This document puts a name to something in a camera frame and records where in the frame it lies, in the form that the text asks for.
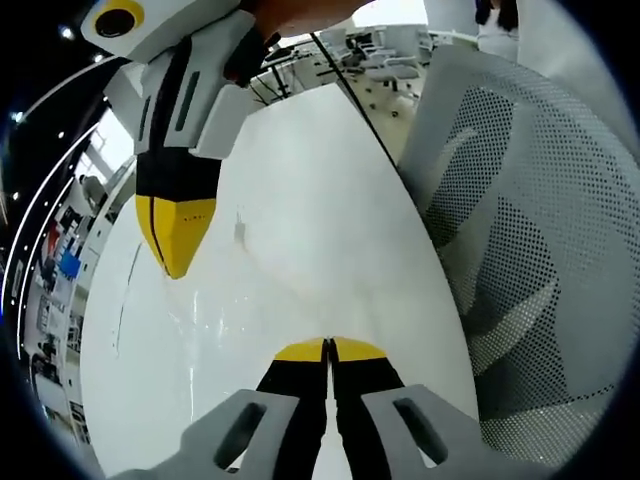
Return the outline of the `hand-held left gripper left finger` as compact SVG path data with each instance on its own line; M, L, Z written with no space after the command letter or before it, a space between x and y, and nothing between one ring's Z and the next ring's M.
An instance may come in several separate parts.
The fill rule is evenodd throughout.
M117 479L309 479L326 428L325 338L278 352L254 390L241 389L186 428L179 449Z

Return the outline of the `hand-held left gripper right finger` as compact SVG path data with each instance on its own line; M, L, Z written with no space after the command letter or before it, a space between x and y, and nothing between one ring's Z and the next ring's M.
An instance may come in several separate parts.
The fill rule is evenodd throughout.
M331 371L354 479L426 479L453 465L453 442L437 422L456 410L423 386L406 386L383 350L334 337Z

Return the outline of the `person's right hand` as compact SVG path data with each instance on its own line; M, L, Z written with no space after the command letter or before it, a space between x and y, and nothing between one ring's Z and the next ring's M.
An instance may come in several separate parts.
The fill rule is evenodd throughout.
M315 33L350 18L369 0L263 0L246 10L265 39Z

